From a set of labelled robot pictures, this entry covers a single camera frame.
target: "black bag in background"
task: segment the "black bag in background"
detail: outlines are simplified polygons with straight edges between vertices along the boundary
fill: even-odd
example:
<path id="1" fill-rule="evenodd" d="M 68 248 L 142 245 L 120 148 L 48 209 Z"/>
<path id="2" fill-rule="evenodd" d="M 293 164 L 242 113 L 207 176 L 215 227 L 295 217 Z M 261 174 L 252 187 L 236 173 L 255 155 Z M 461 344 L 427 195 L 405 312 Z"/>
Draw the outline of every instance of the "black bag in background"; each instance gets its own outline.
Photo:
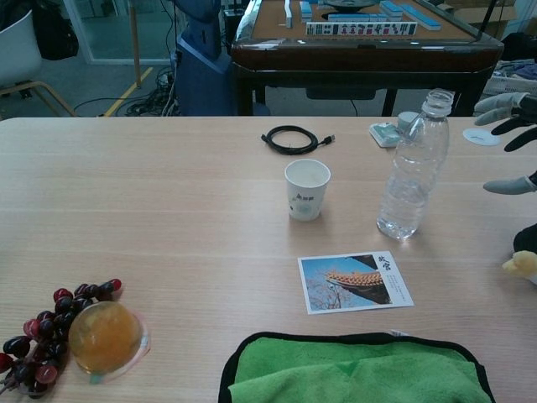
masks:
<path id="1" fill-rule="evenodd" d="M 0 30 L 15 24 L 30 9 L 41 56 L 48 60 L 76 56 L 78 39 L 70 21 L 61 16 L 60 5 L 50 0 L 0 0 Z"/>
<path id="2" fill-rule="evenodd" d="M 78 39 L 70 21 L 61 16 L 60 6 L 49 0 L 33 0 L 34 31 L 44 59 L 61 60 L 76 56 Z"/>

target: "paper cup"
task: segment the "paper cup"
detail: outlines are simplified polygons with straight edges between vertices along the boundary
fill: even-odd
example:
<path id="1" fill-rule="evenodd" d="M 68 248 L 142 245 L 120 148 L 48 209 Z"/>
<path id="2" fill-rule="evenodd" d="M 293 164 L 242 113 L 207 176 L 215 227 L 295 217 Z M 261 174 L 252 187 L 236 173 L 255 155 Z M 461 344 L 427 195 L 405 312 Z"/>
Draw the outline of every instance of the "paper cup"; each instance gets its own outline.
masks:
<path id="1" fill-rule="evenodd" d="M 285 179 L 292 218 L 311 221 L 319 216 L 330 177 L 328 167 L 317 160 L 296 160 L 287 165 Z"/>

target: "blue robot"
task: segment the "blue robot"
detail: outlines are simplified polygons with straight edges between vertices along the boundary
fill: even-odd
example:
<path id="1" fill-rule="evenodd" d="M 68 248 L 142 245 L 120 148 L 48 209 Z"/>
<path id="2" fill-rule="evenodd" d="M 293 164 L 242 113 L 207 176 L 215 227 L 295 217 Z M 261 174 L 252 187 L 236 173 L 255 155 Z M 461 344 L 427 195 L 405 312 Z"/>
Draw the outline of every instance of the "blue robot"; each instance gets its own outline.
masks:
<path id="1" fill-rule="evenodd" d="M 232 59 L 222 52 L 221 0 L 173 0 L 188 18 L 172 55 L 175 94 L 185 116 L 232 116 L 237 103 Z"/>

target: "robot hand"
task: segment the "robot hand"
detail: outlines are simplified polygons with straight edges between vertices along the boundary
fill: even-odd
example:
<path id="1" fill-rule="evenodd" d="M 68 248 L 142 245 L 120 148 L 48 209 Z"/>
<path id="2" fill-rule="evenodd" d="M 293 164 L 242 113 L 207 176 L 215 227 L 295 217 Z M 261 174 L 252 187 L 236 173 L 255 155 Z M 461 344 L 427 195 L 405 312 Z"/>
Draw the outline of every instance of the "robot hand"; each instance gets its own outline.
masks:
<path id="1" fill-rule="evenodd" d="M 490 97 L 478 102 L 475 110 L 482 113 L 476 119 L 477 126 L 510 118 L 494 128 L 493 135 L 504 134 L 514 128 L 537 123 L 537 97 L 533 97 L 527 92 L 515 92 Z M 536 139 L 537 128 L 531 128 L 507 144 L 505 151 L 515 151 Z M 490 181 L 485 183 L 483 187 L 487 191 L 503 195 L 520 195 L 530 191 L 537 191 L 537 171 L 533 175 L 521 176 L 513 180 Z"/>

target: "yellow floor line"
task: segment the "yellow floor line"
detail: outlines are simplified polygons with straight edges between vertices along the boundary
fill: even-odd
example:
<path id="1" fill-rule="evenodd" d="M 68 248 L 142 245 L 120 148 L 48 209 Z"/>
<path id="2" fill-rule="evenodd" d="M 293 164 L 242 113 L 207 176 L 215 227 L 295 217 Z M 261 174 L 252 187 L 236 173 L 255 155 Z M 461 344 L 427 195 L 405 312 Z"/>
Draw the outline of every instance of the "yellow floor line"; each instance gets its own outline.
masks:
<path id="1" fill-rule="evenodd" d="M 146 71 L 143 72 L 142 74 L 142 81 L 145 80 L 145 77 L 147 77 L 149 75 L 149 73 L 151 73 L 151 71 L 153 71 L 153 67 L 149 67 Z M 122 99 L 118 99 L 117 101 L 115 101 L 112 106 L 110 107 L 110 109 L 108 109 L 105 114 L 103 116 L 106 116 L 107 118 L 111 117 L 112 114 L 114 112 L 116 112 L 116 109 L 119 108 L 119 106 L 125 102 L 125 98 L 128 98 L 132 93 L 133 91 L 137 88 L 137 84 L 136 82 L 134 82 L 129 88 L 128 90 L 126 90 L 123 95 L 120 96 L 120 98 Z"/>

